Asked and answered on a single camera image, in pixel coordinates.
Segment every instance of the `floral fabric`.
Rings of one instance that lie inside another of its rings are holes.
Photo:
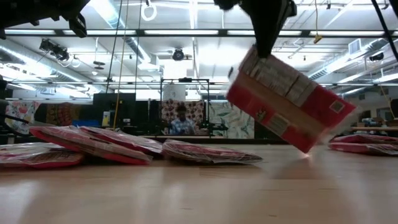
[[[40,103],[36,101],[10,101],[6,107],[6,115],[24,119],[28,122],[35,120],[35,112]],[[29,125],[20,121],[6,118],[6,124],[21,134],[29,134]]]
[[[254,138],[254,118],[231,103],[211,103],[209,109],[210,122],[224,124],[227,131],[214,131],[231,139]]]
[[[162,119],[171,123],[177,118],[177,107],[185,105],[187,108],[187,118],[195,123],[195,132],[199,130],[200,123],[204,117],[204,102],[200,101],[175,101],[166,100],[162,102]]]

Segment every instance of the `plastic bag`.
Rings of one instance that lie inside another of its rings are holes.
[[[83,126],[79,127],[79,129],[99,139],[109,141],[129,149],[137,150],[145,154],[156,156],[162,153],[162,144],[155,140],[132,136],[126,133],[117,133],[115,131],[101,128]]]
[[[259,58],[255,47],[231,82],[230,103],[304,153],[348,128],[359,111],[274,56]]]
[[[83,160],[83,154],[52,143],[26,143],[0,146],[0,166],[49,169],[74,166]]]
[[[95,138],[74,126],[31,127],[30,132],[44,141],[58,144],[76,152],[86,152],[113,161],[146,165],[152,160],[151,156],[142,152]]]
[[[368,143],[368,144],[398,144],[398,138],[377,136],[372,134],[350,134],[332,139],[330,142]]]
[[[262,161],[259,156],[234,149],[202,146],[171,139],[163,143],[163,152],[176,159],[193,162],[253,164]]]
[[[372,134],[352,134],[332,139],[329,148],[359,154],[398,156],[398,138]]]
[[[333,142],[330,149],[375,156],[398,156],[398,145]]]

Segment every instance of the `person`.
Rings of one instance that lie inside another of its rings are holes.
[[[170,134],[172,135],[194,135],[195,128],[192,120],[186,118],[185,114],[187,108],[184,105],[177,107],[177,119],[171,122],[172,128]]]

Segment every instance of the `air duct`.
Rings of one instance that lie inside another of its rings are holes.
[[[382,38],[374,41],[362,39],[362,45],[364,47],[362,47],[360,52],[351,55],[347,50],[345,53],[342,53],[339,56],[336,56],[333,59],[326,61],[321,67],[309,71],[307,73],[307,76],[311,80],[316,80],[325,75],[329,75],[347,65],[350,65],[351,63],[357,61],[357,59],[368,57],[377,53],[378,50],[382,49],[387,44],[388,41]]]
[[[38,77],[40,74],[43,75],[45,73],[47,75],[57,74],[61,77],[67,77],[75,82],[92,82],[91,79],[80,75],[69,68],[60,66],[57,62],[54,62],[25,47],[22,47],[11,40],[2,40],[0,44],[0,50],[24,61],[25,64],[29,65],[29,68],[33,69],[34,73]],[[105,90],[103,86],[96,87],[99,90]]]
[[[95,11],[106,21],[113,29],[124,30],[126,25],[122,19],[119,20],[119,12],[109,0],[91,0],[89,3]],[[126,44],[138,56],[141,62],[150,63],[150,56],[138,45],[137,41],[132,37],[122,37]]]

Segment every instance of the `red box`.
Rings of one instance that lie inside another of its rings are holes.
[[[307,153],[356,107],[270,55],[252,47],[227,94],[229,102]]]

